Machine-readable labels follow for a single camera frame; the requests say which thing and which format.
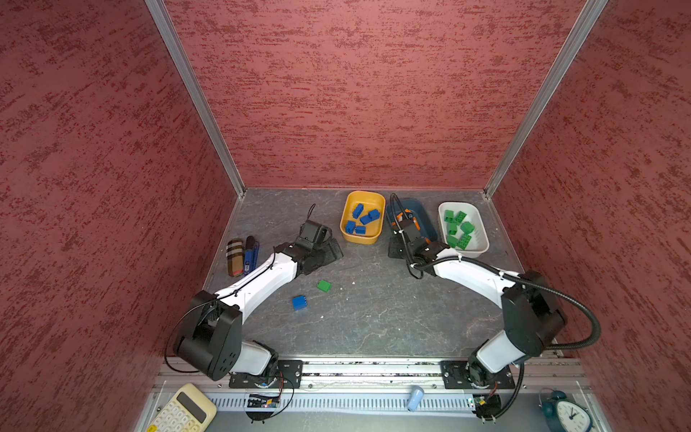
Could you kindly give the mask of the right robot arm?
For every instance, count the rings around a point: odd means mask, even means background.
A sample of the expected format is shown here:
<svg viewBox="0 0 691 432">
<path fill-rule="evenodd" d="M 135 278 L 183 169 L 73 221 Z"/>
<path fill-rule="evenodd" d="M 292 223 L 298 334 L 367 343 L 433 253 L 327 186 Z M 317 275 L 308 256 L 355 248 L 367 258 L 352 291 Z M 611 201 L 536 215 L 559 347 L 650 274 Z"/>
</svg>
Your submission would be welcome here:
<svg viewBox="0 0 691 432">
<path fill-rule="evenodd" d="M 502 311 L 503 329 L 468 357 L 465 379 L 476 388 L 493 385 L 505 367 L 540 356 L 563 330 L 567 318 L 553 293 L 536 287 L 536 272 L 504 271 L 466 257 L 443 241 L 427 240 L 407 218 L 394 223 L 412 275 L 456 282 L 490 300 Z"/>
</svg>

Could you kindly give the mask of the orange lego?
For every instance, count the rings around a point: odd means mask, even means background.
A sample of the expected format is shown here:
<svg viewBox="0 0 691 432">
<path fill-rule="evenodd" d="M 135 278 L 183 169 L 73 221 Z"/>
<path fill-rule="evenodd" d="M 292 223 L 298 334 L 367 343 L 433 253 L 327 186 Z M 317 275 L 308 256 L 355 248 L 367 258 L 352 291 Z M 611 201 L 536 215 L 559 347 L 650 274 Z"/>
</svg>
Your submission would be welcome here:
<svg viewBox="0 0 691 432">
<path fill-rule="evenodd" d="M 397 221 L 403 221 L 404 219 L 410 220 L 412 218 L 412 213 L 409 210 L 404 210 L 397 215 Z"/>
</svg>

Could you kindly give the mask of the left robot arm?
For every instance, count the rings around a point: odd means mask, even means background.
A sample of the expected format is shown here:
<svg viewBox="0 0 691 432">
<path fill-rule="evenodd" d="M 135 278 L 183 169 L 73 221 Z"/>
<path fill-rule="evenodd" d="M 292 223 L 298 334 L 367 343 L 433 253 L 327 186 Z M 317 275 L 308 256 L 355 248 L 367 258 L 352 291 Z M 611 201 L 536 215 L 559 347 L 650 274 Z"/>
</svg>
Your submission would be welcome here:
<svg viewBox="0 0 691 432">
<path fill-rule="evenodd" d="M 201 291 L 176 326 L 170 345 L 194 371 L 219 381 L 248 374 L 271 382 L 278 376 L 278 354 L 243 338 L 249 315 L 278 289 L 343 257 L 331 228 L 307 220 L 292 243 L 283 243 L 264 263 L 217 293 Z"/>
</svg>

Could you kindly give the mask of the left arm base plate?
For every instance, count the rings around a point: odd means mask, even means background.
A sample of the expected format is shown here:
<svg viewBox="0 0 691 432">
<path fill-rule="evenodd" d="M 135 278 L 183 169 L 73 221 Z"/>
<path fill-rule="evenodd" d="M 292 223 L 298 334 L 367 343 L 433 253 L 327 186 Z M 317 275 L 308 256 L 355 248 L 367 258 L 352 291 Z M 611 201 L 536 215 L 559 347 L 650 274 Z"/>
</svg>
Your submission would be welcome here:
<svg viewBox="0 0 691 432">
<path fill-rule="evenodd" d="M 229 387 L 244 390 L 278 390 L 286 386 L 288 389 L 299 389 L 303 367 L 302 360 L 271 360 L 262 374 L 232 373 Z"/>
</svg>

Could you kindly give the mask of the blue long lego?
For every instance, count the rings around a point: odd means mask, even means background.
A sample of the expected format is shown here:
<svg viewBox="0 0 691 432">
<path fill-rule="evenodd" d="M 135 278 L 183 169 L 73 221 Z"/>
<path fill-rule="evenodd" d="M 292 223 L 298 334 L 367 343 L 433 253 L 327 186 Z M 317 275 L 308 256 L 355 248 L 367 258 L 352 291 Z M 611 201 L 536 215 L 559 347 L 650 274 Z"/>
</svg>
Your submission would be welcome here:
<svg viewBox="0 0 691 432">
<path fill-rule="evenodd" d="M 361 216 L 361 214 L 363 213 L 363 209 L 364 209 L 364 208 L 365 208 L 365 207 L 363 206 L 362 203 L 358 203 L 358 204 L 356 205 L 356 207 L 354 207 L 354 210 L 353 210 L 353 212 L 352 212 L 353 218 L 354 218 L 354 219 L 359 219 L 360 216 Z"/>
</svg>

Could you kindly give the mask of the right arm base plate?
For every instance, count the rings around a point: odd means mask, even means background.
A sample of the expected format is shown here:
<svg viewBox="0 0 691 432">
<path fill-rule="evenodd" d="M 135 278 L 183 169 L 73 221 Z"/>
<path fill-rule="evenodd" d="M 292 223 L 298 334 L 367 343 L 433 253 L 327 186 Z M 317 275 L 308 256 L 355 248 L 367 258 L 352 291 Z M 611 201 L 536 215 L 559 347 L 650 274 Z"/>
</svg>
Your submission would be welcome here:
<svg viewBox="0 0 691 432">
<path fill-rule="evenodd" d="M 513 373 L 504 367 L 498 373 L 487 372 L 479 362 L 444 360 L 439 363 L 446 390 L 513 390 L 516 387 Z"/>
</svg>

